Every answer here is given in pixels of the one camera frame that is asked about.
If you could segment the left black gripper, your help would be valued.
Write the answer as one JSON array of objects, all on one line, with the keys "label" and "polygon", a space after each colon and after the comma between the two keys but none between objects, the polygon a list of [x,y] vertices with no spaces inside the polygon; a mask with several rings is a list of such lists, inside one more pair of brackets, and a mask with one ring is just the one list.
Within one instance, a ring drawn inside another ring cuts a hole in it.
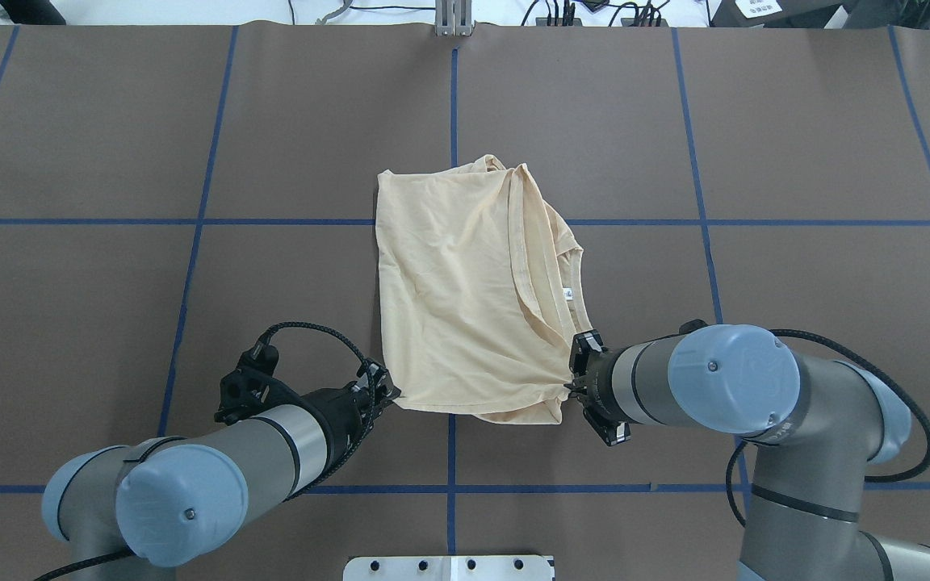
[{"label": "left black gripper", "polygon": [[304,397],[313,411],[320,413],[320,425],[328,442],[328,458],[322,477],[339,470],[371,433],[383,411],[401,396],[390,383],[388,369],[377,362],[365,362],[358,378],[346,386],[324,387]]}]

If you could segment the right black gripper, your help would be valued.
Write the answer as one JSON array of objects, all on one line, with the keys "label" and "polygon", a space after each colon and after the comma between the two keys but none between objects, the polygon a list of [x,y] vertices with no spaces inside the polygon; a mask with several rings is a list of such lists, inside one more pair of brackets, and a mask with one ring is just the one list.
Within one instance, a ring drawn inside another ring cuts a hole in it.
[{"label": "right black gripper", "polygon": [[608,446],[631,439],[631,418],[620,408],[613,389],[613,372],[620,356],[620,350],[604,345],[595,328],[573,336],[568,390],[571,398],[580,402],[583,418]]}]

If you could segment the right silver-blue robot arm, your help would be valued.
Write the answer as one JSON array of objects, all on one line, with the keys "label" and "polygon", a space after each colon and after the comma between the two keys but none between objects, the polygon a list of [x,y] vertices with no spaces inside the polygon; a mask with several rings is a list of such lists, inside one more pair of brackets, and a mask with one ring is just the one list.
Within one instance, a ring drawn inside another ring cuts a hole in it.
[{"label": "right silver-blue robot arm", "polygon": [[575,335],[569,390],[606,445],[631,425],[705,428],[756,448],[739,580],[930,580],[930,545],[860,525],[867,483],[930,467],[930,419],[897,382],[829,338],[694,320],[609,347]]}]

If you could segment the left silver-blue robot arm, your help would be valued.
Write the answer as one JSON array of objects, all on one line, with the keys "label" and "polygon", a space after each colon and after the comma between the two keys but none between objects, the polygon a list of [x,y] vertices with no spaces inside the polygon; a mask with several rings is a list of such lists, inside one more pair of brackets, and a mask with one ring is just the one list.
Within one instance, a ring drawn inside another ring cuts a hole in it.
[{"label": "left silver-blue robot arm", "polygon": [[340,470],[400,394],[373,361],[346,386],[306,395],[237,365],[220,383],[221,429],[106,446],[52,475],[41,517],[73,562],[42,578],[174,580]]}]

